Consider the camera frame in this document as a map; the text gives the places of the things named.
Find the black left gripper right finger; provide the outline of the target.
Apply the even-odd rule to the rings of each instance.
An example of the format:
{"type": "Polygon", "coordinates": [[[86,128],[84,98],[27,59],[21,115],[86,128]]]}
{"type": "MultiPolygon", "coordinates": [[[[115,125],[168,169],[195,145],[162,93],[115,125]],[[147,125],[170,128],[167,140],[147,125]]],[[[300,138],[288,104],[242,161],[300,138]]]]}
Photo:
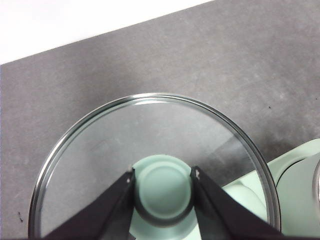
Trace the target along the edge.
{"type": "Polygon", "coordinates": [[[247,210],[198,166],[191,168],[193,204],[203,240],[287,240],[280,231],[247,210]]]}

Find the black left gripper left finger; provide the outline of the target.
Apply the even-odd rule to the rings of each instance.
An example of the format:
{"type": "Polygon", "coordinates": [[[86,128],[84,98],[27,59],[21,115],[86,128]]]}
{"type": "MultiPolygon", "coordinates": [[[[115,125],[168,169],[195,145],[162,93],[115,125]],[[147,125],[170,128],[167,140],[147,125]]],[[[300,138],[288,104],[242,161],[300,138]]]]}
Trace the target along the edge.
{"type": "Polygon", "coordinates": [[[132,240],[135,172],[125,172],[92,203],[47,234],[45,240],[132,240]]]}

